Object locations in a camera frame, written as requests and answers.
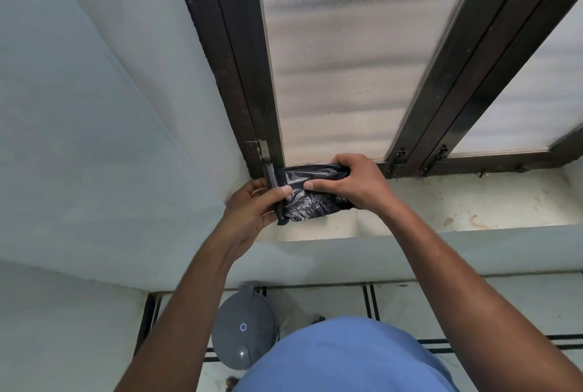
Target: blue shirt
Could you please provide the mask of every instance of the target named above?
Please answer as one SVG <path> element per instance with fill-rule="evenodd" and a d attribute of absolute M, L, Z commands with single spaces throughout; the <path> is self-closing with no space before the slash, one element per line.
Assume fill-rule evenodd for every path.
<path fill-rule="evenodd" d="M 276 343 L 236 392 L 448 391 L 443 363 L 410 334 L 362 317 L 339 317 Z"/>

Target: person's right hand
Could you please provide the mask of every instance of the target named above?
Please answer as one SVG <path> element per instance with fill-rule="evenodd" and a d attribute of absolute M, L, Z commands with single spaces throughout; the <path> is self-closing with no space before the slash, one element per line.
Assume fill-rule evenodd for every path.
<path fill-rule="evenodd" d="M 394 197 L 378 166 L 363 154 L 338 154 L 332 162 L 350 167 L 350 176 L 339 181 L 315 179 L 304 189 L 346 197 L 357 208 L 379 214 L 384 203 Z"/>

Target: person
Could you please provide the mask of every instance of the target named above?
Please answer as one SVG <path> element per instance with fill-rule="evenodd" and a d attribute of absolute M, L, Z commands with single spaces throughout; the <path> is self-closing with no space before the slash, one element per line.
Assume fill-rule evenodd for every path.
<path fill-rule="evenodd" d="M 374 162 L 360 154 L 334 160 L 350 167 L 350 176 L 307 181 L 304 188 L 346 197 L 390 228 L 478 390 L 583 391 L 581 371 L 390 191 Z M 117 392 L 196 389 L 229 268 L 276 220 L 269 207 L 290 191 L 267 190 L 257 179 L 233 194 Z M 409 334 L 371 319 L 340 317 L 283 338 L 235 390 L 457 389 L 439 359 Z"/>

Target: dark wooden window frame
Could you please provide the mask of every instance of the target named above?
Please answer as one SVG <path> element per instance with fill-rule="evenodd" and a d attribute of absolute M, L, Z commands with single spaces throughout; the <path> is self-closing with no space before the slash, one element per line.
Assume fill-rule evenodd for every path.
<path fill-rule="evenodd" d="M 577 0 L 463 0 L 397 139 L 388 178 L 560 167 L 583 155 L 578 128 L 540 153 L 451 157 Z M 261 0 L 186 0 L 252 177 L 284 166 Z"/>

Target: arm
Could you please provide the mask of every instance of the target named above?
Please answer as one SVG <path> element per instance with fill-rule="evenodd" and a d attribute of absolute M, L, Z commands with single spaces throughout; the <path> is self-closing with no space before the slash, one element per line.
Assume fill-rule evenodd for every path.
<path fill-rule="evenodd" d="M 351 168 L 349 177 L 304 187 L 346 197 L 384 221 L 479 390 L 583 390 L 583 373 L 392 194 L 375 163 L 357 154 L 335 160 Z"/>
<path fill-rule="evenodd" d="M 233 194 L 115 392 L 196 389 L 227 273 L 277 220 L 269 207 L 290 193 L 289 186 L 267 191 L 265 179 L 257 179 Z"/>

